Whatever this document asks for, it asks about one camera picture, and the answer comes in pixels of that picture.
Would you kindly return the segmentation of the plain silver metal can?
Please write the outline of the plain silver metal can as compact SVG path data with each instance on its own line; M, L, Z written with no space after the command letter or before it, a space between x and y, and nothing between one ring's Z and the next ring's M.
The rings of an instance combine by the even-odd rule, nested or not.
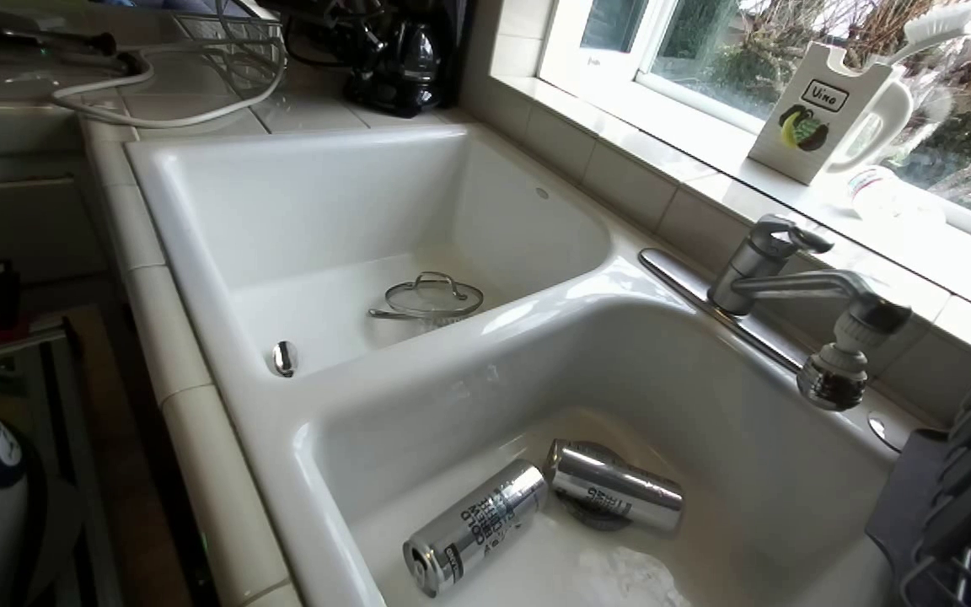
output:
M548 444L548 485L570 502L672 532L684 516L684 494L673 482L625 465L591 443L555 437Z

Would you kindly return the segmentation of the white dish brush holder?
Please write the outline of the white dish brush holder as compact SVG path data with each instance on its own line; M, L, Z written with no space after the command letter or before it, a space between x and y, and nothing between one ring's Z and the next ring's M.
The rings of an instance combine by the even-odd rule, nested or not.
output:
M808 185L821 167L875 158L910 120L904 60L967 30L971 3L932 6L904 23L904 48L846 68L842 48L811 45L772 105L749 158Z

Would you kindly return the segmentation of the black coffee maker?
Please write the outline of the black coffee maker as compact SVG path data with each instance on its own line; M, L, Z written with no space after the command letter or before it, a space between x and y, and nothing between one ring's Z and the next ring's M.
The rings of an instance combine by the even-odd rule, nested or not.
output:
M285 0L285 12L348 69L354 105L414 119L448 101L459 39L445 0Z

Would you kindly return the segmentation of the small chrome drain stopper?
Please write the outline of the small chrome drain stopper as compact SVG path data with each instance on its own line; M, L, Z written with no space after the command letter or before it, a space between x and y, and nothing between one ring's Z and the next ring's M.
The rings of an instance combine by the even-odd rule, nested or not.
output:
M297 371L297 354L292 354L292 342L289 342L289 339L277 339L277 342L274 342L274 371L277 371L278 378L292 378L292 371Z

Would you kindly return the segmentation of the white window frame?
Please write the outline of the white window frame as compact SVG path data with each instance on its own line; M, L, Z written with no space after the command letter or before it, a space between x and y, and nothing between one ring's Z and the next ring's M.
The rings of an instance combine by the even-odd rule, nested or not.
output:
M971 0L555 0L539 75L613 112L678 101L737 123L751 146L811 45L846 68L904 48L904 23ZM869 161L948 202L971 231L971 20L955 39L904 60L914 115Z

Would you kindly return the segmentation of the chrome sink faucet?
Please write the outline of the chrome sink faucet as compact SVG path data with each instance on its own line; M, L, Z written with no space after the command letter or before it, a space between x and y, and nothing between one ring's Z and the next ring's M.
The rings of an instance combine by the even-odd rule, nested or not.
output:
M786 269L796 251L828 249L833 244L820 231L782 215L763 215L711 285L699 285L659 249L639 249L636 263L691 307L711 312L737 339L786 367L808 403L846 411L866 393L869 354L893 338L914 309L881 295L851 269ZM799 354L786 338L751 317L757 301L838 301L842 309L833 319L833 338L811 354Z

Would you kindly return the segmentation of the glass pot lid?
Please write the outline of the glass pot lid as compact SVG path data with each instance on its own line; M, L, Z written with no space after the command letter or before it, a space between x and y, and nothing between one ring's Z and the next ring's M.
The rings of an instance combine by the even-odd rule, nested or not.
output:
M387 285L369 317L445 323L476 312L482 301L478 285L441 269L422 269L414 278Z

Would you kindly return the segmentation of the white double basin sink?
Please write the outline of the white double basin sink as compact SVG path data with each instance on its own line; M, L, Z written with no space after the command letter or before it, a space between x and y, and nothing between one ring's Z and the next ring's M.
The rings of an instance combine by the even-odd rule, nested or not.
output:
M622 218L469 123L126 153L248 472L314 607L895 607L890 456L639 263ZM469 317L380 319L441 269ZM292 378L274 371L289 339ZM672 532L547 502L438 597L402 544L555 437L673 482Z

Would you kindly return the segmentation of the black dish drying rack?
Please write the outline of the black dish drying rack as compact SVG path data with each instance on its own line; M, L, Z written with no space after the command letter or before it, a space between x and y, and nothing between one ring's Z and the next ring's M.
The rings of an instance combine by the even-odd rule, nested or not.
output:
M971 607L971 393L948 432L914 432L866 535L901 607Z

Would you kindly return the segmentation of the silver can with label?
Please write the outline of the silver can with label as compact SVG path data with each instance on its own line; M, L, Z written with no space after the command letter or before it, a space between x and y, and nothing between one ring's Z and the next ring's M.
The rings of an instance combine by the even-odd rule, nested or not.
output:
M402 544L402 557L419 591L423 597L438 597L485 567L528 527L543 504L543 491L543 469L528 458L511 458L504 469L414 530Z

